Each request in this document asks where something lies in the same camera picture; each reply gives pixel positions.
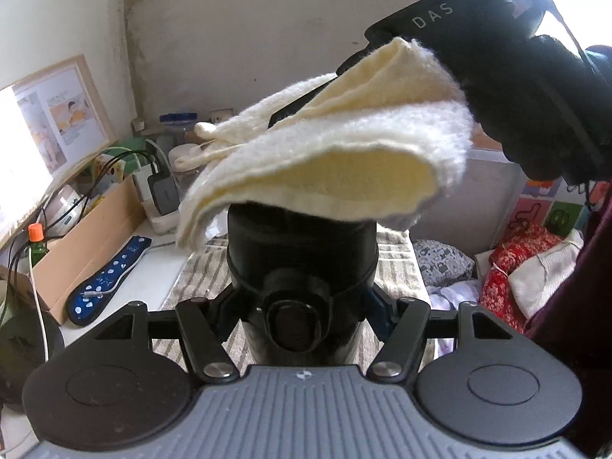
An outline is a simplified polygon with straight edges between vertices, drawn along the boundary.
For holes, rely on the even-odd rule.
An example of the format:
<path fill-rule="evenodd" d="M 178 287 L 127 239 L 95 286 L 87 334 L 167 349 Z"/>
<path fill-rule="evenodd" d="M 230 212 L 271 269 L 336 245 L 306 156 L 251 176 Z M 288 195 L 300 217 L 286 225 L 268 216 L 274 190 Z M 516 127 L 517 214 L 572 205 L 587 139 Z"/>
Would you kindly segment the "grey patterned fabric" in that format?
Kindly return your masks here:
<path fill-rule="evenodd" d="M 446 287 L 473 276 L 475 261 L 450 244 L 417 239 L 413 249 L 423 283 L 428 287 Z"/>

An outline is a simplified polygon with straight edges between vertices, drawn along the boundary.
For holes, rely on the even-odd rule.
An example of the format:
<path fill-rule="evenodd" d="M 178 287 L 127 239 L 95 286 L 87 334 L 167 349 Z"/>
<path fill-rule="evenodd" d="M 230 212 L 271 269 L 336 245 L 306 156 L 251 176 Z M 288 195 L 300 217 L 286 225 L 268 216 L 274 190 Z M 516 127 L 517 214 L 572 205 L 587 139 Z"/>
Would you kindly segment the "white lid clear jar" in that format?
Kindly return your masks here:
<path fill-rule="evenodd" d="M 171 173 L 181 194 L 188 191 L 200 173 L 201 167 L 192 162 L 192 157 L 199 152 L 200 147 L 194 143 L 175 146 L 168 152 Z"/>

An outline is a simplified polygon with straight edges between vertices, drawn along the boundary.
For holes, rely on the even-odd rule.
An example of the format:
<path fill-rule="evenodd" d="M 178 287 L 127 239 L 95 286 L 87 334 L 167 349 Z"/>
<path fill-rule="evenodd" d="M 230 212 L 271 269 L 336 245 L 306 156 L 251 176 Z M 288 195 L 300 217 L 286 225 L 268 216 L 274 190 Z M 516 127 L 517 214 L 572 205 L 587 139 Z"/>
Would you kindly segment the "framed baby photo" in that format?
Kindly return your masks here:
<path fill-rule="evenodd" d="M 1 89 L 1 242 L 117 140 L 84 56 Z"/>

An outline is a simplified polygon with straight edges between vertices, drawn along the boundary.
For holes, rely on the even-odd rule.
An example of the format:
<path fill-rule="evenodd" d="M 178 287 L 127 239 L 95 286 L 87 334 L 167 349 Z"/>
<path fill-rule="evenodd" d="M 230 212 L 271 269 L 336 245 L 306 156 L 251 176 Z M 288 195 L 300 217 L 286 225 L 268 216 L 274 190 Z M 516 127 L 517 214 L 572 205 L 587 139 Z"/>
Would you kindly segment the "black power adapter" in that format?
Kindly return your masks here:
<path fill-rule="evenodd" d="M 153 204 L 161 216 L 169 215 L 178 210 L 179 196 L 174 180 L 170 175 L 162 173 L 151 174 L 147 178 Z"/>

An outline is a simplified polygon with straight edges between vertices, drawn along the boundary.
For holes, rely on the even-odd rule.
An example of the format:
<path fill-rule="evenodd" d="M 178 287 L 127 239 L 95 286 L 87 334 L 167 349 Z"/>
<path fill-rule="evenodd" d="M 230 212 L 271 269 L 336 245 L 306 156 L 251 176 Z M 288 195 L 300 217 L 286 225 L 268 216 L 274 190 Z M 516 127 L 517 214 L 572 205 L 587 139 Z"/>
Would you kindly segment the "orange cap green bottle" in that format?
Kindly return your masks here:
<path fill-rule="evenodd" d="M 36 222 L 28 226 L 28 260 L 31 266 L 36 266 L 48 253 L 45 229 L 41 223 Z"/>

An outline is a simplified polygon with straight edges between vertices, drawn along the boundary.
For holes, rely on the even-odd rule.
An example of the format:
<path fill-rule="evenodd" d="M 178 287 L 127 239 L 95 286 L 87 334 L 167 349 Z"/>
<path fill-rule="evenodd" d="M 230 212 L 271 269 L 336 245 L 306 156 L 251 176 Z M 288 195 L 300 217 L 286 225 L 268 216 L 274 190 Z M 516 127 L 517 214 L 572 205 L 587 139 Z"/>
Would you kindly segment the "black thermos bottle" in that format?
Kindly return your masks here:
<path fill-rule="evenodd" d="M 350 363 L 378 266 L 376 223 L 249 202 L 229 207 L 227 225 L 228 265 L 247 297 L 241 320 L 255 363 Z"/>

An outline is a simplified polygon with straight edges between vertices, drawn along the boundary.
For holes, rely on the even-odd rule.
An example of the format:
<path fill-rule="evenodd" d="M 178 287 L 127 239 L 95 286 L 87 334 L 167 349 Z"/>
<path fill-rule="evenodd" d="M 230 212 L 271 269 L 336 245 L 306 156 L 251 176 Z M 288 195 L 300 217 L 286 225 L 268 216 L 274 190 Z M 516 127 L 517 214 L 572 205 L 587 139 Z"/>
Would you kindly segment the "white power strip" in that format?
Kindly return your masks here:
<path fill-rule="evenodd" d="M 173 178 L 165 173 L 153 173 L 144 166 L 133 173 L 134 182 L 146 219 L 156 234 L 172 232 L 178 224 L 178 190 Z"/>

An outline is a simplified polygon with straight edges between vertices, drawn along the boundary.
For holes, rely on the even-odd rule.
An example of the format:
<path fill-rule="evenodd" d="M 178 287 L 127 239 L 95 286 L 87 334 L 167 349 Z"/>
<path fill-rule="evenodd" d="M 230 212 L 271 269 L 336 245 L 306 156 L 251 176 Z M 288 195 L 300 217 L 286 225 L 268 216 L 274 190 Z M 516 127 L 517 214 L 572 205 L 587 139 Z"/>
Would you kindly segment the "green plastic container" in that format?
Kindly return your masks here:
<path fill-rule="evenodd" d="M 106 147 L 103 150 L 105 155 L 122 155 L 127 154 L 128 159 L 132 159 L 137 167 L 150 163 L 150 155 L 146 148 L 145 142 L 141 138 L 128 138 L 124 141 L 119 141 Z"/>

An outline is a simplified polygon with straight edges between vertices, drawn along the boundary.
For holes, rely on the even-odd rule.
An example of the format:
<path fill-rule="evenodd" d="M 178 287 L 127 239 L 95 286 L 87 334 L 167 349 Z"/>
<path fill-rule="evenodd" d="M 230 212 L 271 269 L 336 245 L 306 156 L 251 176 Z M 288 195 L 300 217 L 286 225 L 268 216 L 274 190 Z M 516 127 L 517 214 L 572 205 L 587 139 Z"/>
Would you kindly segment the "long cardboard box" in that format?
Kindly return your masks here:
<path fill-rule="evenodd" d="M 33 266 L 42 307 L 62 324 L 72 291 L 118 252 L 144 221 L 136 184 L 128 177 Z"/>

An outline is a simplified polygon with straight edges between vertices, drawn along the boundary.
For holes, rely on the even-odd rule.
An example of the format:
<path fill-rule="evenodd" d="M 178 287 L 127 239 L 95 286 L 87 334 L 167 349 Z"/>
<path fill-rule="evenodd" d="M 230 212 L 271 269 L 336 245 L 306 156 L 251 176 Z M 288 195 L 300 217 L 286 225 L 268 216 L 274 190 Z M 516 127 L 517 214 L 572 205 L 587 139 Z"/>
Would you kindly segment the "striped beige towel mat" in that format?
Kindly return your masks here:
<path fill-rule="evenodd" d="M 407 231 L 395 232 L 380 226 L 376 228 L 376 241 L 380 256 L 374 283 L 392 298 L 412 296 L 429 304 L 430 297 L 419 271 L 410 234 Z M 193 297 L 214 298 L 230 284 L 227 244 L 225 237 L 217 237 L 206 244 L 202 251 L 192 254 L 165 299 L 162 306 L 164 310 L 170 310 L 181 301 Z M 314 299 L 315 294 L 328 295 L 324 283 L 289 270 L 283 270 L 273 276 L 272 285 L 265 287 L 264 292 L 279 299 L 296 299 L 306 304 Z M 239 322 L 228 340 L 223 343 L 240 372 L 245 372 L 248 366 L 255 363 L 245 327 L 244 322 Z M 371 326 L 360 322 L 351 351 L 344 361 L 366 370 L 381 348 L 382 343 L 373 333 Z"/>

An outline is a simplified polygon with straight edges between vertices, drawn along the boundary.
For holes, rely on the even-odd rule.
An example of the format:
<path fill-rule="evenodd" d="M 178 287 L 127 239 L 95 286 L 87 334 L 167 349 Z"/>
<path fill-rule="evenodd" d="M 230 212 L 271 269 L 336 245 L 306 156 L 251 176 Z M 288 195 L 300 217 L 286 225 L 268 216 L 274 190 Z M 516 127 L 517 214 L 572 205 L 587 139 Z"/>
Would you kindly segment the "white fluffy cloth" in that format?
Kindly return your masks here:
<path fill-rule="evenodd" d="M 395 38 L 326 73 L 195 127 L 201 167 L 176 238 L 197 250 L 212 219 L 255 202 L 404 231 L 458 184 L 472 145 L 466 96 L 430 50 Z"/>

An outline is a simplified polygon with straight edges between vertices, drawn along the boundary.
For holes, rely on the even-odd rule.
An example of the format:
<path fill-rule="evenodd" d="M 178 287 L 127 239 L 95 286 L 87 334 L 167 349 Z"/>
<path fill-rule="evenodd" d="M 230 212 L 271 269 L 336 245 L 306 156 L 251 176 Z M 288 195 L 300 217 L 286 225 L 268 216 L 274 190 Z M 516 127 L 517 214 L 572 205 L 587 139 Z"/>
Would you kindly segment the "black round stand base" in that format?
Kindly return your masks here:
<path fill-rule="evenodd" d="M 22 394 L 30 374 L 45 362 L 37 311 L 10 318 L 1 327 L 1 403 L 23 413 Z"/>

